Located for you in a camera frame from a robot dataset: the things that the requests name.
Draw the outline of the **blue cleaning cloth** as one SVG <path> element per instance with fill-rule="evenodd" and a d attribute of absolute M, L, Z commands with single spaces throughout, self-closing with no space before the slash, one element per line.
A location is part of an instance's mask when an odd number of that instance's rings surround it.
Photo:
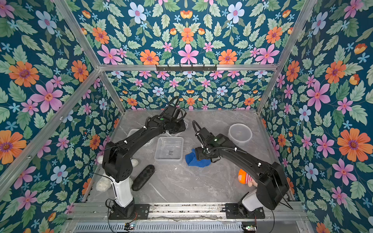
<path fill-rule="evenodd" d="M 197 160 L 197 155 L 195 152 L 195 149 L 191 150 L 191 153 L 187 154 L 185 156 L 185 161 L 188 166 L 190 167 L 199 167 L 199 168 L 205 168 L 211 165 L 211 161 L 208 159 L 203 160 Z"/>

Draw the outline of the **square clear lunch box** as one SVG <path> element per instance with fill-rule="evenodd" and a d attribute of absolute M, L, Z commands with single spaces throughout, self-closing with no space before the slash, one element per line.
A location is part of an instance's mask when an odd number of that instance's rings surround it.
<path fill-rule="evenodd" d="M 154 155 L 158 162 L 179 162 L 183 159 L 184 139 L 182 137 L 160 137 Z"/>

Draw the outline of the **round clear lunch box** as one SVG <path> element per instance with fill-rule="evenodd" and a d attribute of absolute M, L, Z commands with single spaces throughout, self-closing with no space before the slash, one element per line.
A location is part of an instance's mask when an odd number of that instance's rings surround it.
<path fill-rule="evenodd" d="M 243 145 L 252 139 L 253 133 L 247 125 L 235 123 L 230 126 L 228 130 L 228 137 L 236 144 Z"/>

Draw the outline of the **rectangular clear lunch box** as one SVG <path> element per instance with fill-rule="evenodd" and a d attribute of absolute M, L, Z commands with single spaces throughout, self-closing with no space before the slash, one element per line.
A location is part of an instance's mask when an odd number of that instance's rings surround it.
<path fill-rule="evenodd" d="M 131 137 L 132 135 L 139 135 L 140 134 L 140 129 L 131 129 L 128 132 L 127 137 Z M 147 143 L 144 144 L 144 146 L 150 146 L 153 143 L 154 139 L 150 139 Z"/>

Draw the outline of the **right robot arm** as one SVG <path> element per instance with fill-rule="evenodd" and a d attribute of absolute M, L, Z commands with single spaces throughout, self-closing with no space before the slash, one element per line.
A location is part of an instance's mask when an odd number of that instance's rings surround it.
<path fill-rule="evenodd" d="M 213 135 L 202 128 L 195 120 L 192 122 L 196 138 L 201 146 L 195 149 L 198 161 L 210 160 L 215 163 L 224 158 L 232 162 L 257 183 L 256 190 L 247 193 L 240 201 L 247 211 L 253 212 L 265 207 L 271 211 L 283 200 L 289 191 L 289 184 L 282 166 L 260 160 L 237 146 L 223 134 Z"/>

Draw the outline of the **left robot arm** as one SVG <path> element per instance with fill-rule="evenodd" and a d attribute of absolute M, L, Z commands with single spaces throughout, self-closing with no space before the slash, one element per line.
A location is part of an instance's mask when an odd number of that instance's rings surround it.
<path fill-rule="evenodd" d="M 159 115 L 146 118 L 144 126 L 129 137 L 116 143 L 109 142 L 104 152 L 102 167 L 112 182 L 115 199 L 111 211 L 130 219 L 135 214 L 135 202 L 130 185 L 133 171 L 131 159 L 151 139 L 166 132 L 185 131 L 186 111 L 178 106 L 179 98 L 172 98 Z"/>

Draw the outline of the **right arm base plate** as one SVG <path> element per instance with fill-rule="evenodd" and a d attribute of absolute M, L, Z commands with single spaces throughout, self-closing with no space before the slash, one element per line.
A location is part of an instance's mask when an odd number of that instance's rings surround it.
<path fill-rule="evenodd" d="M 242 204 L 226 203 L 221 212 L 226 214 L 227 219 L 264 219 L 265 212 L 262 207 L 254 211 L 247 210 Z"/>

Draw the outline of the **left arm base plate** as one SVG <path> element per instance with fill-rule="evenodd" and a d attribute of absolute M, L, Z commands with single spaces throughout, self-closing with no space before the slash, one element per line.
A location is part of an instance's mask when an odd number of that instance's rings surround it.
<path fill-rule="evenodd" d="M 130 203 L 127 207 L 121 207 L 114 203 L 109 211 L 109 220 L 145 220 L 150 213 L 149 204 Z"/>

